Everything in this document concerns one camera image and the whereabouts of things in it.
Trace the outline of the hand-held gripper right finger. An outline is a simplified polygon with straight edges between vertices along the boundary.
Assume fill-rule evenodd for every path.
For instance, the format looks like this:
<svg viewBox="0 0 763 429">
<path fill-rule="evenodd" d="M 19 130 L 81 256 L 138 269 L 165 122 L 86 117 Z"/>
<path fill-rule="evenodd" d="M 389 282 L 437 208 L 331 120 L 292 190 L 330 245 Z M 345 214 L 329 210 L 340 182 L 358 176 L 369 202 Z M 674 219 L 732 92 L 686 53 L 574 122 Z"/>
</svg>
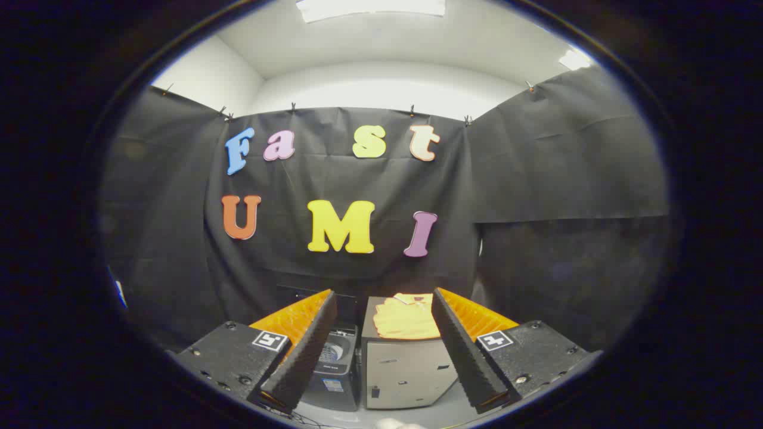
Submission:
<svg viewBox="0 0 763 429">
<path fill-rule="evenodd" d="M 544 321 L 515 323 L 437 288 L 432 316 L 469 403 L 482 414 L 535 397 L 591 361 Z"/>
</svg>

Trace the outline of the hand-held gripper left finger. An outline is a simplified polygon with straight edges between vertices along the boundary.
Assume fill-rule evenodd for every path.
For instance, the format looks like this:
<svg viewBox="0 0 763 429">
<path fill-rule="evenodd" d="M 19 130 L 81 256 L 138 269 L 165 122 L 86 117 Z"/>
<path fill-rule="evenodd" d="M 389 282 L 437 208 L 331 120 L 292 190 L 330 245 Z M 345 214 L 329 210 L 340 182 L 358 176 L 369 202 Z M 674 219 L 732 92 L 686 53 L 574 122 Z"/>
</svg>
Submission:
<svg viewBox="0 0 763 429">
<path fill-rule="evenodd" d="M 173 358 L 228 397 L 289 414 L 336 315 L 334 291 L 319 291 L 251 324 L 226 321 Z"/>
</svg>

